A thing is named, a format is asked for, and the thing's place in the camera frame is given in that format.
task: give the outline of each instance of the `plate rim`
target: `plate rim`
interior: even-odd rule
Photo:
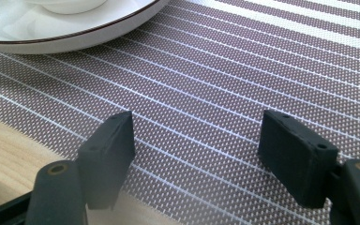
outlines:
[[[152,7],[153,5],[157,4],[158,2],[160,2],[162,0],[153,0],[151,3],[147,4],[146,6],[124,16],[124,17],[121,17],[115,21],[111,21],[111,22],[107,22],[107,23],[104,23],[100,26],[96,26],[96,27],[93,27],[93,28],[90,28],[90,29],[86,29],[86,30],[82,30],[82,31],[79,31],[79,32],[75,32],[75,33],[71,33],[71,34],[67,34],[67,35],[63,35],[63,36],[57,36],[57,37],[47,37],[47,38],[40,38],[40,39],[30,39],[30,40],[0,40],[0,44],[2,45],[16,45],[16,44],[35,44],[35,43],[43,43],[43,42],[50,42],[50,41],[56,41],[56,40],[60,40],[60,39],[66,39],[66,38],[75,38],[77,36],[82,36],[82,35],[85,35],[85,34],[88,34],[88,33],[93,33],[97,30],[100,30],[100,29],[103,29],[103,28],[106,28],[106,27],[109,27],[109,26],[112,26],[116,23],[120,23],[122,21],[125,21],[131,17],[134,17],[136,16],[137,14],[140,14],[144,11],[146,11],[147,9],[149,9],[150,7]]]

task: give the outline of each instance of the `wooden table surface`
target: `wooden table surface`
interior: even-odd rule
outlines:
[[[47,147],[0,123],[0,204],[26,192],[44,165],[62,159]],[[88,212],[89,224],[178,224],[155,209],[121,193],[113,212]]]

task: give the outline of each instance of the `wooden table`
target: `wooden table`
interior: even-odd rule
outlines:
[[[0,204],[26,192],[44,165],[62,159],[47,147],[0,123]],[[153,208],[121,193],[113,212],[88,212],[89,224],[178,224]]]

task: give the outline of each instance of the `white plate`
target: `white plate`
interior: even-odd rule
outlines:
[[[41,6],[8,0],[0,6],[0,52],[63,53],[88,48],[135,29],[168,2],[107,0],[84,13],[61,15]]]

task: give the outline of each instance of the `striped placemat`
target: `striped placemat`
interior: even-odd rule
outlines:
[[[133,32],[51,55],[0,53],[0,120],[74,159],[132,110],[124,189],[188,224],[328,224],[258,160],[263,110],[360,158],[360,1],[172,0]]]

